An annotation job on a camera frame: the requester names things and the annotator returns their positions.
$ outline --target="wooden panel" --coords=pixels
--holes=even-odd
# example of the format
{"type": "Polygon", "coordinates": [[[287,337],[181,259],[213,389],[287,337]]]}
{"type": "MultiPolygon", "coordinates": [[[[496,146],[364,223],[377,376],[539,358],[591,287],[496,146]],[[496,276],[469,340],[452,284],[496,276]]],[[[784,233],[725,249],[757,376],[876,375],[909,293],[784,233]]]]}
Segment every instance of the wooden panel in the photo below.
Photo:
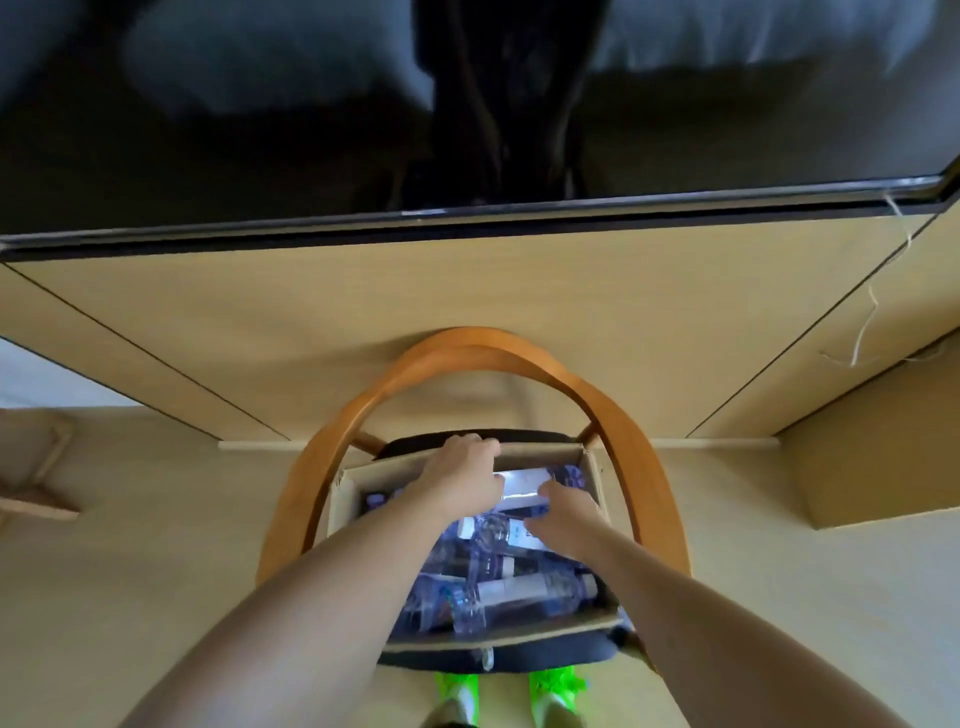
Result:
{"type": "Polygon", "coordinates": [[[215,437],[282,439],[4,265],[0,336],[215,437]]]}
{"type": "Polygon", "coordinates": [[[779,432],[857,384],[960,326],[960,206],[925,228],[909,252],[874,277],[879,307],[849,362],[873,302],[866,285],[693,432],[694,437],[761,437],[779,432]]]}
{"type": "Polygon", "coordinates": [[[787,429],[818,527],[960,506],[960,334],[787,429]]]}
{"type": "MultiPolygon", "coordinates": [[[[294,439],[458,326],[528,338],[648,435],[684,437],[902,239],[879,218],[16,268],[294,439]]],[[[387,402],[369,430],[585,424],[543,385],[460,374],[387,402]]]]}

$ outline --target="neon green sneaker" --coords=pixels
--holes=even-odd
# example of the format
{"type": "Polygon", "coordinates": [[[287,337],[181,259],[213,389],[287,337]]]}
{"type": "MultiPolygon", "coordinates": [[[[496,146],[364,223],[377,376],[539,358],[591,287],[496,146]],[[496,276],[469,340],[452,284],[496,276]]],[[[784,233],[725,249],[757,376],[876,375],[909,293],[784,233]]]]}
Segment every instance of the neon green sneaker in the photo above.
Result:
{"type": "Polygon", "coordinates": [[[436,672],[437,690],[440,699],[456,700],[463,708],[467,723],[479,725],[480,717],[480,683],[477,675],[457,675],[453,672],[436,672]]]}
{"type": "Polygon", "coordinates": [[[555,667],[530,673],[530,710],[537,728],[543,725],[546,710],[553,699],[571,713],[577,712],[577,693],[587,689],[587,681],[573,667],[555,667]]]}

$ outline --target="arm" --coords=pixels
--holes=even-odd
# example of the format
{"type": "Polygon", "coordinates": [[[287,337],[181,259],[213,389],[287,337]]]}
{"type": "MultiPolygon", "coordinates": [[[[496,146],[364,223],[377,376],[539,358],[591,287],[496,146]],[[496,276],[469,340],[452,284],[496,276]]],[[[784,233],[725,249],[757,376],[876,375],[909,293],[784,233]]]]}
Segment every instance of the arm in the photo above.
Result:
{"type": "Polygon", "coordinates": [[[619,597],[692,728],[907,724],[803,645],[615,531],[589,494],[545,483],[550,512],[527,521],[619,597]]]}
{"type": "Polygon", "coordinates": [[[503,495],[499,451],[478,435],[451,437],[402,495],[241,602],[123,728],[344,725],[430,548],[503,495]]]}

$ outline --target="green shoe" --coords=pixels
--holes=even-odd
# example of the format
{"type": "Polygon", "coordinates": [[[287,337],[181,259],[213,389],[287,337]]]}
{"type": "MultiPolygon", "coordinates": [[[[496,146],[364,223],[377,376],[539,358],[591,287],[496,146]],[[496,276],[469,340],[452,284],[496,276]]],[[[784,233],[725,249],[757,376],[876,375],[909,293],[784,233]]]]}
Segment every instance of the green shoe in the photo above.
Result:
{"type": "Polygon", "coordinates": [[[460,690],[466,688],[473,697],[473,716],[467,716],[467,723],[480,724],[480,684],[477,675],[457,675],[453,672],[435,672],[437,690],[441,700],[459,700],[460,690]]]}
{"type": "Polygon", "coordinates": [[[530,673],[530,710],[534,723],[542,726],[544,698],[556,695],[571,713],[577,712],[577,693],[587,689],[587,681],[578,677],[573,667],[556,667],[530,673]]]}

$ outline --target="cardboard box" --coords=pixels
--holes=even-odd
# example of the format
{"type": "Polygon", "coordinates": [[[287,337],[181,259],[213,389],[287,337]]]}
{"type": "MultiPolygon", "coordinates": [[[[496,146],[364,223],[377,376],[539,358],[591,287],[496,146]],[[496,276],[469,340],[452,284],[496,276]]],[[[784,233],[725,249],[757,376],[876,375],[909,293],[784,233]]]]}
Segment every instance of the cardboard box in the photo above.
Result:
{"type": "MultiPolygon", "coordinates": [[[[330,488],[329,516],[326,536],[343,528],[360,517],[360,508],[367,493],[374,491],[389,492],[402,488],[420,476],[423,464],[434,450],[413,452],[408,455],[375,460],[368,465],[346,468],[337,473],[330,488]]],[[[564,443],[510,443],[504,444],[500,456],[494,464],[498,471],[541,468],[553,465],[577,465],[584,473],[587,491],[607,512],[600,488],[600,471],[593,456],[582,445],[564,443]]],[[[318,533],[317,541],[323,538],[318,533]]],[[[542,640],[547,637],[588,632],[596,629],[610,629],[619,624],[617,615],[619,603],[606,589],[601,588],[593,606],[575,615],[555,619],[546,619],[536,625],[522,627],[502,627],[489,630],[482,639],[457,639],[451,632],[422,636],[404,636],[390,640],[385,650],[401,652],[405,650],[472,649],[474,647],[496,647],[502,644],[517,644],[542,640]]]]}

